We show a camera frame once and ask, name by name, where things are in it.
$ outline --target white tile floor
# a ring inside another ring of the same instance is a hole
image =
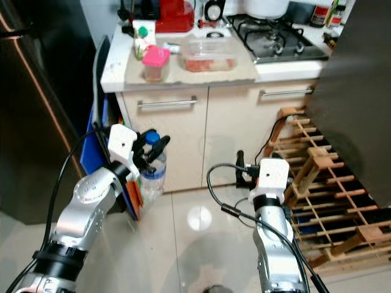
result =
[[[224,201],[246,196],[216,189]],[[246,202],[242,210],[252,212]],[[43,225],[1,215],[0,292],[39,248]],[[109,215],[78,279],[78,292],[201,293],[209,284],[261,292],[252,230],[222,213],[206,190],[160,197],[136,223]],[[391,266],[325,279],[330,292],[390,292]]]

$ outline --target cabinet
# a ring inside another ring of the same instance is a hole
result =
[[[235,87],[210,87],[205,131],[202,186],[206,172],[218,163],[236,161],[244,151],[244,161],[253,164],[266,142],[281,107],[306,103],[314,81],[278,82]],[[235,182],[232,168],[219,168],[211,174],[213,184]]]
[[[199,188],[208,88],[125,92],[122,98],[135,130],[155,128],[171,136],[165,191]]]

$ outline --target silver cabinet handle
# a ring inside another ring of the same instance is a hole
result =
[[[261,97],[267,97],[267,96],[282,96],[282,95],[294,95],[297,93],[313,93],[313,89],[307,89],[307,90],[287,90],[286,92],[274,92],[274,93],[266,93],[264,91],[260,92],[260,98]]]
[[[191,99],[187,101],[172,101],[172,102],[148,103],[148,104],[144,104],[142,101],[138,101],[137,108],[193,105],[196,102],[198,102],[196,96],[191,96]]]

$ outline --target wooden rack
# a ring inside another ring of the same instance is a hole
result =
[[[389,210],[379,209],[302,109],[281,109],[265,156],[278,154],[294,178],[285,191],[301,249],[322,274],[359,270],[391,259]],[[288,125],[292,135],[279,138]]]

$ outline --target white pot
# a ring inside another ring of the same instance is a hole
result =
[[[287,12],[289,0],[244,0],[244,9],[255,18],[280,18]]]

